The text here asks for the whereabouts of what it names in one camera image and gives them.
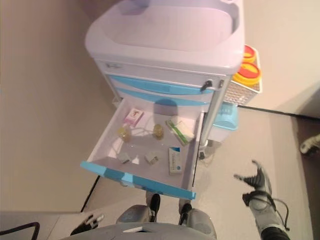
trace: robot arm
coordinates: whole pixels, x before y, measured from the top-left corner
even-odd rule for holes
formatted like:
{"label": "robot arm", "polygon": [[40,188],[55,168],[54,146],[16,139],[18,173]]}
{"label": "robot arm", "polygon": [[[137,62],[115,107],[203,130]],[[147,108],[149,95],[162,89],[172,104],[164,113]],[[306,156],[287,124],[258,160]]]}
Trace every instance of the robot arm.
{"label": "robot arm", "polygon": [[255,191],[245,193],[242,199],[247,207],[250,207],[255,223],[262,240],[290,240],[282,220],[276,212],[276,205],[271,197],[272,188],[269,177],[263,167],[255,160],[252,162],[257,167],[256,176],[244,177],[235,174],[234,177],[244,181]]}

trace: black cable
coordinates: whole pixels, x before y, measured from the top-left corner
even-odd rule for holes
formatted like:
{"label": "black cable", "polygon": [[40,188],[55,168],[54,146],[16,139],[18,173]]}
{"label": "black cable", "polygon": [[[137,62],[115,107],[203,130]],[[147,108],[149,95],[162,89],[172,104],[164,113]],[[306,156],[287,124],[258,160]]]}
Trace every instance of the black cable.
{"label": "black cable", "polygon": [[286,208],[285,220],[283,219],[283,217],[280,214],[280,212],[276,208],[274,208],[274,206],[270,202],[268,202],[266,200],[263,200],[263,199],[260,199],[260,198],[257,198],[257,197],[252,197],[251,199],[258,200],[258,201],[264,202],[264,203],[269,204],[270,206],[272,206],[274,211],[279,215],[280,220],[281,220],[282,225],[284,226],[285,230],[290,231],[290,228],[287,227],[287,221],[288,221],[288,217],[289,217],[289,208],[288,208],[288,205],[284,201],[282,201],[280,199],[277,199],[277,198],[273,198],[273,200],[278,201],[278,202],[282,203],[285,206],[285,208]]}
{"label": "black cable", "polygon": [[40,229],[40,224],[37,221],[30,222],[25,225],[17,226],[17,227],[8,229],[8,230],[0,231],[0,236],[6,235],[6,234],[12,234],[14,232],[21,231],[23,229],[32,228],[32,227],[34,227],[34,232],[33,232],[31,240],[37,240],[39,229]]}
{"label": "black cable", "polygon": [[290,228],[287,227],[287,221],[288,221],[288,217],[289,217],[289,207],[288,207],[288,205],[284,201],[279,199],[279,198],[274,198],[273,200],[278,201],[278,202],[282,203],[285,206],[286,215],[285,215],[285,220],[284,220],[284,223],[285,223],[284,227],[285,227],[285,229],[288,229],[288,231],[289,231]]}

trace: drawer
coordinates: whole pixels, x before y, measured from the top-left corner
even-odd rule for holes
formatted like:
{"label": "drawer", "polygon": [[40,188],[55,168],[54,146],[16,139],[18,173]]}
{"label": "drawer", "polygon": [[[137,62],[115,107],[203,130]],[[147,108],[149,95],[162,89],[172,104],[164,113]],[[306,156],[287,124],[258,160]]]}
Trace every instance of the drawer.
{"label": "drawer", "polygon": [[190,87],[187,85],[155,82],[114,75],[109,75],[108,77],[112,82],[112,85],[118,90],[121,97],[123,97],[122,93],[124,91],[119,91],[119,89],[142,93],[142,95],[145,93],[168,98],[182,99],[187,100],[187,102],[191,101],[191,103],[194,101],[194,104],[196,105],[197,102],[209,104],[214,93],[211,89],[206,89],[201,92],[200,87]]}
{"label": "drawer", "polygon": [[212,81],[212,89],[220,88],[220,80],[228,78],[225,75],[211,74],[196,71],[177,70],[148,65],[136,65],[120,62],[109,62],[94,59],[100,71],[106,75],[124,76],[128,78],[141,78],[155,82],[169,82],[201,87],[206,81]]}
{"label": "drawer", "polygon": [[[197,117],[183,118],[185,124],[193,131],[195,139],[188,145],[182,146],[165,123],[170,116],[163,114],[161,109],[167,109],[167,107],[162,108],[156,105],[158,104],[154,104],[154,110],[152,110],[150,107],[145,108],[137,105],[135,101],[124,98],[88,160],[83,161],[81,166],[127,186],[192,200],[196,196],[191,188],[204,113],[199,112]],[[132,108],[142,110],[144,114],[136,127],[131,128],[130,142],[124,143],[118,137],[117,130],[123,125],[123,119]],[[161,140],[152,136],[155,124],[163,126],[164,137]],[[169,175],[169,147],[180,147],[181,174]],[[145,155],[149,151],[158,151],[159,154],[159,160],[153,165],[145,160]],[[122,164],[117,159],[119,153],[127,153],[133,160]]]}

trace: shoe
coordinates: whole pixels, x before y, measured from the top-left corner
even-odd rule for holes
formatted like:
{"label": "shoe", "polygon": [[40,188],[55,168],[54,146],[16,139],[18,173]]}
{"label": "shoe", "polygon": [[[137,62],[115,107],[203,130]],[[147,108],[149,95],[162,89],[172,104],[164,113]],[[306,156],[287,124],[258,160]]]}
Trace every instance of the shoe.
{"label": "shoe", "polygon": [[318,152],[320,149],[320,142],[318,141],[318,139],[319,139],[319,135],[309,137],[300,145],[300,152],[303,155],[307,155],[307,156]]}

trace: beige wall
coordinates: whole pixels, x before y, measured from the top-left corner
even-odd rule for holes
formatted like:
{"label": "beige wall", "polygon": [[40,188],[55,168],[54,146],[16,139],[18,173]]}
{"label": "beige wall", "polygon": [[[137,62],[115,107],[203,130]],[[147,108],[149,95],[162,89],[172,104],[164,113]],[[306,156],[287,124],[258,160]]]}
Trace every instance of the beige wall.
{"label": "beige wall", "polygon": [[84,48],[75,0],[1,0],[0,209],[80,211],[80,168],[111,118],[112,92]]}
{"label": "beige wall", "polygon": [[244,0],[244,10],[263,74],[249,105],[320,118],[320,1]]}

